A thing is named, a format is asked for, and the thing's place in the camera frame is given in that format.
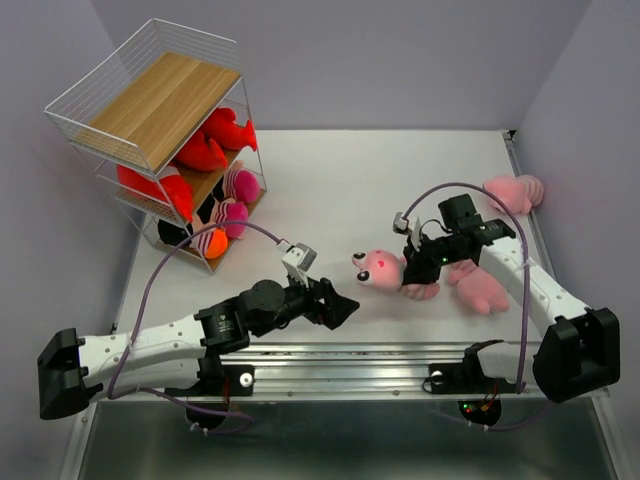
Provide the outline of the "red shark plush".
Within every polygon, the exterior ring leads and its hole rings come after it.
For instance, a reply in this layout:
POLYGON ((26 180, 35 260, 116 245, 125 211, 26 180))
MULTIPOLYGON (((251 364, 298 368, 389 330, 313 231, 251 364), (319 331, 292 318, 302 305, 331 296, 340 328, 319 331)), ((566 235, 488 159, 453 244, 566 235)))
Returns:
POLYGON ((252 121, 248 120, 244 126, 238 124, 235 111, 229 107, 216 108, 202 123, 201 130, 224 149, 240 151, 249 147, 257 151, 252 121))
POLYGON ((193 221, 193 190, 174 164, 169 164, 152 180, 139 172, 118 165, 116 175, 122 185, 145 197, 169 202, 187 223, 193 221))

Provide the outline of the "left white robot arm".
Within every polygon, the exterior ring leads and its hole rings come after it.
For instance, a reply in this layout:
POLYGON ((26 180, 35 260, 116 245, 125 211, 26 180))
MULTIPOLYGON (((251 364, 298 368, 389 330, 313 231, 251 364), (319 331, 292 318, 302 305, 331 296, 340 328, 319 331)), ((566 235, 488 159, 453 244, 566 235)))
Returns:
POLYGON ((145 381, 142 371, 172 361, 195 361, 188 382, 199 393, 213 393, 222 384, 221 356, 248 347, 252 337, 283 329, 299 317, 334 330, 359 307, 327 278, 288 286, 261 280, 195 314, 138 332, 81 337, 73 328, 60 330, 37 358, 39 416, 70 417, 119 384, 127 391, 168 388, 168 375, 145 381))

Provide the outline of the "aluminium rail frame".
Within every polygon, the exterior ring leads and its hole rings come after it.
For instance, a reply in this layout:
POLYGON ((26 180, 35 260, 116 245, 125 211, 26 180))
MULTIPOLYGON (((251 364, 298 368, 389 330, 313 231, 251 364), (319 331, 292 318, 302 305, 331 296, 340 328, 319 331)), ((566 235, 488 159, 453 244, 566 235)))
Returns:
MULTIPOLYGON (((383 400, 394 397, 421 399, 451 397, 480 399, 482 394, 433 395, 422 390, 432 363, 461 360, 463 348, 458 344, 424 345, 261 345, 225 355, 223 364, 250 364, 255 368, 253 395, 256 402, 383 400)), ((194 382, 197 364, 193 360, 172 361, 145 368, 145 381, 166 374, 170 387, 184 387, 194 382)), ((515 367, 502 373, 515 381, 515 367)), ((133 388, 129 391, 141 391, 133 388)), ((125 394, 117 385, 115 394, 125 394)))

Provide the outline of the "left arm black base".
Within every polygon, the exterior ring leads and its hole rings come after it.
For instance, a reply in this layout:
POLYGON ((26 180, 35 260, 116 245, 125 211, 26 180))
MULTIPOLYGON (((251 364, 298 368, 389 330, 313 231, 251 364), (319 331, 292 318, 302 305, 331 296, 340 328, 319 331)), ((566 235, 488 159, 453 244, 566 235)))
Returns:
POLYGON ((196 380, 164 392, 185 401, 186 419, 192 431, 204 436, 240 433, 254 419, 232 405, 234 397, 250 397, 255 368, 250 364, 223 364, 219 356, 198 361, 196 380))

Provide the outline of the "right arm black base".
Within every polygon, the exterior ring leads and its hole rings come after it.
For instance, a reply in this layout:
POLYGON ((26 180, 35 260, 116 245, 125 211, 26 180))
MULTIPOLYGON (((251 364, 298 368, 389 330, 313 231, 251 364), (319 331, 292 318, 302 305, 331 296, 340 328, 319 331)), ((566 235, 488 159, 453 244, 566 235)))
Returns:
POLYGON ((485 430, 497 429, 502 414, 501 393, 516 393, 514 380, 502 374, 492 374, 480 362, 480 353, 488 353, 491 347, 508 347, 504 341, 489 340, 472 344, 464 350, 461 360, 449 363, 432 363, 422 390, 433 395, 482 394, 480 399, 458 400, 463 419, 485 430))

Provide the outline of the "red whale plush back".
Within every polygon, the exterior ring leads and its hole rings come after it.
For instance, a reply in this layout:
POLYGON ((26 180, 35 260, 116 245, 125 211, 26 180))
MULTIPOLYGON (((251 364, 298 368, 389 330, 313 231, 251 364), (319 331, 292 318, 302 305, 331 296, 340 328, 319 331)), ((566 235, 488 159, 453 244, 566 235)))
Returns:
POLYGON ((204 132, 197 130, 176 153, 179 164, 200 172, 226 169, 228 160, 218 143, 204 132))

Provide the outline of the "pink frog plush striped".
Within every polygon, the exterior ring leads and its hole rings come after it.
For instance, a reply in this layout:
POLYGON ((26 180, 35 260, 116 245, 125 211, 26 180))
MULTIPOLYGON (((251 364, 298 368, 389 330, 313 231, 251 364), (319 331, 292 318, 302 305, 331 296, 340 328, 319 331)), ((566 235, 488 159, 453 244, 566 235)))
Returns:
POLYGON ((354 253, 351 261, 358 268, 356 280, 361 285, 396 292, 416 301, 431 300, 440 292, 438 283, 403 283, 407 267, 404 255, 397 256, 386 250, 374 249, 354 253))

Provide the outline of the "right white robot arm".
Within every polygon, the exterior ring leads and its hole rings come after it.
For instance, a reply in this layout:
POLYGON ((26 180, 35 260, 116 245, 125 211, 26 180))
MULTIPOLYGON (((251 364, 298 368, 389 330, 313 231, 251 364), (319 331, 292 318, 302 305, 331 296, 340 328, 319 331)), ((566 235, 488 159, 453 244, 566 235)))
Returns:
POLYGON ((521 326, 535 326, 541 341, 534 351, 527 348, 526 332, 519 344, 475 343, 460 361, 430 366, 432 393, 482 393, 499 383, 507 392, 533 386, 562 403, 619 381, 620 325, 610 309, 594 309, 569 293, 529 256, 519 226, 483 220, 469 195, 452 197, 438 208, 447 233, 435 239, 407 213, 394 219, 394 231, 407 238, 404 284, 434 284, 443 267, 470 260, 520 305, 521 326))

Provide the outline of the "boy doll black hair orange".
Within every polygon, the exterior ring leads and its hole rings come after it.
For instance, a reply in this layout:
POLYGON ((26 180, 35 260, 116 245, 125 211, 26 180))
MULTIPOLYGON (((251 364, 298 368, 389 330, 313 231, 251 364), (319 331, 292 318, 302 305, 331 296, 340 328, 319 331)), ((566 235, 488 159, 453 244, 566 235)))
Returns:
POLYGON ((213 228, 194 237, 191 247, 206 260, 217 259, 222 256, 229 246, 229 240, 223 228, 213 228))

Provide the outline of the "boy doll pink hat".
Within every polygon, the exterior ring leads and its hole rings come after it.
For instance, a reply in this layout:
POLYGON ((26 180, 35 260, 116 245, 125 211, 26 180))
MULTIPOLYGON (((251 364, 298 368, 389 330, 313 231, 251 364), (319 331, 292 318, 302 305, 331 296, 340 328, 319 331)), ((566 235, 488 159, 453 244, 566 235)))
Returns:
POLYGON ((212 196, 219 201, 233 199, 249 204, 258 198, 260 192, 256 175, 245 169, 241 160, 236 160, 217 182, 212 196))
POLYGON ((209 197, 197 210, 200 220, 204 223, 226 223, 225 233, 230 239, 240 239, 245 232, 245 222, 249 219, 249 212, 244 203, 227 198, 218 200, 209 197))

